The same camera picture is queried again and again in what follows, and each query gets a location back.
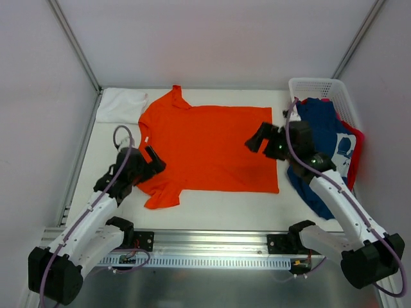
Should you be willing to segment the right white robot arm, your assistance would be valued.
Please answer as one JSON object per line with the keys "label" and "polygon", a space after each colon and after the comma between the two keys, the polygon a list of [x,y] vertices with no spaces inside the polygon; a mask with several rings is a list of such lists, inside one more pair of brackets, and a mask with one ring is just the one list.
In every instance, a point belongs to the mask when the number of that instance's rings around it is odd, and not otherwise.
{"label": "right white robot arm", "polygon": [[368,215],[330,157],[315,149],[309,123],[287,121],[281,128],[262,123],[245,145],[256,153],[263,141],[268,142],[264,156],[288,161],[297,176],[324,202],[345,234],[338,237],[310,220],[301,221],[288,229],[288,248],[297,254],[313,250],[335,262],[357,289],[400,273],[403,287],[397,296],[403,296],[407,288],[401,262],[404,240],[399,234],[388,234]]}

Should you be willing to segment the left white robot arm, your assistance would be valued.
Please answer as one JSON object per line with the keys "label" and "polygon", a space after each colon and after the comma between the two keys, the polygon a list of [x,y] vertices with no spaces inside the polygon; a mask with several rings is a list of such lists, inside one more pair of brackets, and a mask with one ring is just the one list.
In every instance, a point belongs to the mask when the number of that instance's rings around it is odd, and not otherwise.
{"label": "left white robot arm", "polygon": [[28,288],[41,298],[69,305],[86,276],[108,253],[134,243],[134,225],[114,215],[133,186],[163,172],[166,163],[151,146],[122,148],[116,162],[96,181],[85,208],[45,248],[28,256]]}

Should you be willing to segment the orange t shirt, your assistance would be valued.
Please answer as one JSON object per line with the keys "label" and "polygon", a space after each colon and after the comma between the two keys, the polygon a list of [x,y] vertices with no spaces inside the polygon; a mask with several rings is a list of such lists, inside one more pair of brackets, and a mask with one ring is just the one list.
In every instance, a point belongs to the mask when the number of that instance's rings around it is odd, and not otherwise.
{"label": "orange t shirt", "polygon": [[151,146],[165,170],[138,184],[147,209],[174,207],[183,190],[279,193],[277,162],[245,145],[270,107],[191,106],[179,85],[155,100],[139,118],[141,143]]}

